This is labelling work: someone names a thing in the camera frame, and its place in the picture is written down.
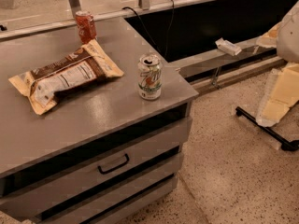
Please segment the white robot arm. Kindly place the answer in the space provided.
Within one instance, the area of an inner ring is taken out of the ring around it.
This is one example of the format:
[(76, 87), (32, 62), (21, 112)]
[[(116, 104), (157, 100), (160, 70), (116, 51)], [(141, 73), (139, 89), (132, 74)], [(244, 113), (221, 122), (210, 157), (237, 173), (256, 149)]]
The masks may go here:
[(256, 115), (259, 125), (272, 127), (299, 101), (299, 1), (258, 38), (257, 45), (276, 48), (278, 57), (287, 62), (282, 69), (271, 70)]

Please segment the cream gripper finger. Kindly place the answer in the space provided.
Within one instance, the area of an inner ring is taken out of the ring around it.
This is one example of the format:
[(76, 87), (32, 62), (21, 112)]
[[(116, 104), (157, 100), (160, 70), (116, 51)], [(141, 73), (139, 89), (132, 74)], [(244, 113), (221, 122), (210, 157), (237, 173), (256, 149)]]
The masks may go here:
[(299, 101), (299, 64), (287, 63), (282, 69), (273, 69), (266, 80), (264, 95), (259, 104), (256, 121), (263, 127), (272, 127)]
[(259, 36), (256, 44), (263, 48), (275, 48), (277, 46), (277, 37), (280, 23), (274, 25), (263, 35)]

